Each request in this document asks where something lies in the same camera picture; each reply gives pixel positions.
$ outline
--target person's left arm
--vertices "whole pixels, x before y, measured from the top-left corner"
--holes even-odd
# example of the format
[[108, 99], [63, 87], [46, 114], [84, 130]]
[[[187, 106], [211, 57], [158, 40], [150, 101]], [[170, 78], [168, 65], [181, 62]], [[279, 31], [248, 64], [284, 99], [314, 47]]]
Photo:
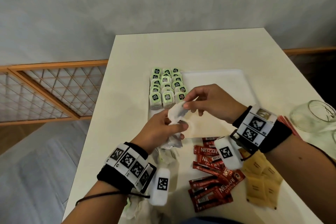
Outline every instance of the person's left arm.
[[[167, 114], [168, 110], [164, 110], [153, 115], [131, 143], [151, 154], [156, 147], [164, 144], [169, 136], [187, 130], [188, 124], [186, 123], [168, 126], [170, 120]], [[118, 189], [103, 181], [97, 181], [85, 196], [113, 191], [118, 191]], [[117, 224], [126, 201], [127, 195], [122, 194], [82, 201], [67, 216], [63, 224]]]

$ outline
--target wooden frame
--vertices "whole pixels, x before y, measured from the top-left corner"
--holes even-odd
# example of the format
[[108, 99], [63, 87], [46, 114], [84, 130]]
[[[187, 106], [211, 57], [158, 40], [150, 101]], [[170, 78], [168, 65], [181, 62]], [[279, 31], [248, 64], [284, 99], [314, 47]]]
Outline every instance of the wooden frame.
[[53, 96], [49, 91], [42, 87], [39, 83], [29, 77], [24, 71], [38, 70], [38, 69], [59, 69], [59, 68], [75, 68], [75, 67], [93, 67], [107, 65], [108, 60], [92, 60], [92, 61], [75, 61], [75, 62], [58, 62], [58, 63], [41, 63], [41, 64], [28, 64], [28, 65], [12, 65], [0, 66], [0, 72], [7, 72], [12, 76], [18, 78], [23, 83], [30, 86], [38, 94], [42, 95], [45, 99], [52, 102], [55, 106], [60, 108], [67, 118], [54, 118], [44, 120], [22, 120], [22, 121], [9, 121], [0, 122], [0, 126], [16, 125], [16, 124], [33, 124], [33, 123], [46, 123], [50, 121], [65, 121], [65, 120], [89, 120], [92, 116], [79, 116], [75, 111], [70, 109], [58, 98]]
[[323, 54], [329, 52], [336, 52], [336, 46], [320, 47], [320, 48], [299, 48], [299, 49], [283, 49], [283, 52], [288, 56], [301, 54]]

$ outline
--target black wristband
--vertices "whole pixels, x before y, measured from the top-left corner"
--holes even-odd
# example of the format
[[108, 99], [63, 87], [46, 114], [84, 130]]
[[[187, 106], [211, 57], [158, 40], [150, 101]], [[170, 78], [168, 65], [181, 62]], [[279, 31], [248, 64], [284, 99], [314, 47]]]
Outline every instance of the black wristband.
[[280, 121], [276, 121], [273, 128], [260, 144], [260, 151], [267, 153], [285, 141], [292, 134], [292, 130]]
[[[140, 146], [125, 142], [124, 144], [131, 147], [133, 150], [135, 150], [137, 153], [140, 154], [141, 157], [144, 159], [148, 158], [148, 153], [142, 149]], [[134, 185], [121, 173], [119, 173], [117, 170], [114, 169], [114, 167], [111, 167], [109, 165], [104, 165], [99, 174], [97, 175], [97, 179], [99, 181], [106, 182], [115, 188], [119, 189], [122, 192], [131, 192], [132, 188], [134, 188]]]
[[239, 128], [239, 126], [242, 124], [243, 120], [245, 119], [246, 115], [249, 113], [251, 108], [252, 108], [252, 105], [247, 107], [246, 111], [243, 112], [243, 114], [241, 116], [239, 116], [239, 118], [233, 122], [232, 126], [234, 126], [236, 128]]

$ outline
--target white tray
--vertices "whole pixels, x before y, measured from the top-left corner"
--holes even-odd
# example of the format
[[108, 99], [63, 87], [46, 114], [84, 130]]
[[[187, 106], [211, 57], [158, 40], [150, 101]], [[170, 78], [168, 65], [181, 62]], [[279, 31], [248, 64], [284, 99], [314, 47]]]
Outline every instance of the white tray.
[[[189, 92], [196, 86], [217, 84], [240, 103], [249, 106], [259, 104], [245, 74], [240, 69], [181, 72], [183, 84]], [[148, 110], [148, 119], [161, 110]], [[233, 131], [233, 126], [219, 120], [207, 112], [202, 117], [198, 112], [188, 112], [184, 117], [189, 128], [183, 134], [186, 138], [225, 136]]]

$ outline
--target person's left hand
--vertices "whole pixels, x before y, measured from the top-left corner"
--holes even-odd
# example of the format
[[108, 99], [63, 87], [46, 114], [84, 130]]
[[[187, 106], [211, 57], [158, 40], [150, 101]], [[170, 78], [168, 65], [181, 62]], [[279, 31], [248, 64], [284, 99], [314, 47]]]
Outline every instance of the person's left hand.
[[168, 126], [170, 120], [167, 114], [167, 109], [154, 114], [131, 143], [140, 146], [148, 154], [151, 154], [156, 147], [164, 144], [168, 137], [188, 129], [187, 123]]

